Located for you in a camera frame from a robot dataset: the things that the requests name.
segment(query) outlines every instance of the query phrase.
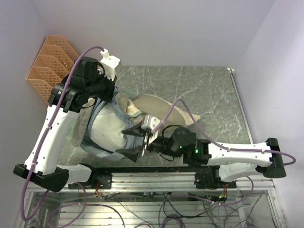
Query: basket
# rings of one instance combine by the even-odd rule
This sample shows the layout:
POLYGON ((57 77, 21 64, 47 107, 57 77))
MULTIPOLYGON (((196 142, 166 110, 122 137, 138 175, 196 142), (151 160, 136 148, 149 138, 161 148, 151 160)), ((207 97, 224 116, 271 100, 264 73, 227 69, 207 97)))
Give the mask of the basket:
POLYGON ((48 36, 28 76, 27 81, 48 105, 52 88, 68 75, 79 55, 62 36, 48 36))

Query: gray wall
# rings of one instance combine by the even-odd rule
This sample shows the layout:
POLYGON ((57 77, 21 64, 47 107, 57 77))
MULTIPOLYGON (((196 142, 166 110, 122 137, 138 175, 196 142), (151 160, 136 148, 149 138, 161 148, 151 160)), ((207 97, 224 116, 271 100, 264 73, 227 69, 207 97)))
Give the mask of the gray wall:
POLYGON ((297 163, 275 185, 289 227, 303 227, 304 1, 276 0, 236 68, 236 83, 255 142, 279 139, 297 163))
POLYGON ((45 118, 46 106, 25 78, 46 32, 31 1, 0 1, 1 227, 13 227, 24 183, 13 169, 28 157, 45 118))
POLYGON ((274 0, 33 2, 78 52, 101 45, 124 65, 235 68, 274 0))

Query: gray marble tabletop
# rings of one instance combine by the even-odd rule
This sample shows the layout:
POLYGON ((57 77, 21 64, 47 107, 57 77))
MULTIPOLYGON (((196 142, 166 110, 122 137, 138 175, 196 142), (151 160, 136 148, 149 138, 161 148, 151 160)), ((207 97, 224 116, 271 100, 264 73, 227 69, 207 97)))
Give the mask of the gray marble tabletop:
MULTIPOLYGON (((123 66, 117 71, 120 90, 130 98, 152 94, 169 102, 182 97, 200 125, 223 143, 250 143, 242 112, 228 71, 224 67, 123 66)), ((182 104, 178 107, 185 110, 182 104)), ((64 143, 58 164, 86 163, 95 167, 181 166, 182 158, 169 162, 156 153, 146 153, 137 163, 129 159, 109 161, 97 158, 80 147, 64 143)))

